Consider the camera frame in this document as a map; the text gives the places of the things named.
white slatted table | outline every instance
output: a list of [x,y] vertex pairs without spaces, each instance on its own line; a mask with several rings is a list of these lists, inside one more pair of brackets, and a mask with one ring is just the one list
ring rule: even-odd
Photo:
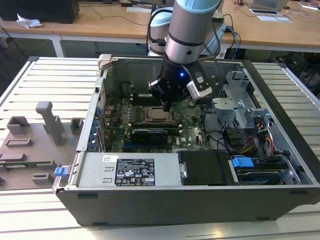
[[[295,125],[319,157],[319,102],[291,72],[275,64],[255,63]],[[0,136],[11,116],[43,122],[38,101],[52,101],[63,122],[86,116],[97,76],[97,59],[41,57],[28,62],[0,98]],[[318,240],[320,203],[297,207],[277,221],[227,222],[148,227],[81,227],[51,189],[0,191],[0,239],[3,240]]]
[[96,58],[40,57],[27,62],[0,98],[0,144],[8,135],[12,116],[25,116],[29,123],[43,123],[36,113],[39,101],[51,101],[52,113],[63,123],[85,118],[97,77]]

wooden desk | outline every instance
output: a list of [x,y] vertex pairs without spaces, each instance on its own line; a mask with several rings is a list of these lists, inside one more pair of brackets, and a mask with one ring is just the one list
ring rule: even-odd
[[42,22],[43,26],[31,27],[29,29],[21,27],[16,21],[3,21],[0,19],[1,26],[10,33],[28,33],[28,34],[53,34],[57,22]]
[[[127,12],[127,8],[120,5],[92,4],[92,8],[84,6],[89,4],[80,3],[80,5],[79,15],[73,24],[44,22],[42,27],[30,29],[18,26],[15,21],[0,21],[0,24],[12,37],[51,40],[57,57],[64,57],[61,40],[145,43],[149,13]],[[261,21],[249,11],[248,6],[237,6],[231,0],[224,2],[222,11],[224,14],[232,15],[234,29],[242,38],[241,48],[320,53],[320,13],[302,8],[295,1],[289,2],[288,5],[291,9],[288,12],[284,9],[282,14],[291,13],[289,15],[292,16],[290,19],[293,23]],[[293,10],[306,12],[308,16],[299,16],[292,13]],[[231,25],[228,16],[225,17],[225,21]],[[0,37],[6,37],[1,30]],[[229,48],[232,41],[231,33],[226,33],[222,39],[221,49]]]
[[[291,9],[283,9],[283,15],[294,10],[306,12],[308,16],[291,13],[293,23],[261,21],[249,10],[248,6],[237,6],[231,0],[224,1],[223,13],[233,18],[234,29],[242,38],[242,48],[280,50],[292,52],[320,52],[320,13],[301,7],[299,2],[290,1]],[[231,26],[229,16],[225,22]],[[231,33],[226,33],[223,43],[233,41]]]
[[81,3],[79,5],[79,15],[73,24],[59,23],[53,30],[54,34],[126,39],[146,39],[147,37],[150,13],[127,12],[127,8],[121,5],[90,5],[89,7],[84,7]]

laptop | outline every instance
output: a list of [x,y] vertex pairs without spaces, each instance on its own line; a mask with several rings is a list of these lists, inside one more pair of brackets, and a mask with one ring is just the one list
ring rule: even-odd
[[249,7],[253,10],[265,10],[280,12],[289,0],[253,0]]

computer case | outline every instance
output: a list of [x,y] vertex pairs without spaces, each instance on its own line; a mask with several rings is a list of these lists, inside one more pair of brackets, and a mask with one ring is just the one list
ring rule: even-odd
[[0,17],[14,21],[17,14],[42,22],[72,24],[79,12],[77,0],[0,0]]

white label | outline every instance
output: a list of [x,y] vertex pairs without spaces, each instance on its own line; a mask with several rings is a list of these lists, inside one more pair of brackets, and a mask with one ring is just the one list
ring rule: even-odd
[[25,165],[7,165],[5,166],[6,169],[17,169],[17,168],[26,168]]
[[109,163],[109,162],[117,162],[119,156],[118,155],[103,155],[102,162]]
[[142,178],[142,181],[143,182],[154,182],[155,181],[155,179],[154,178]]

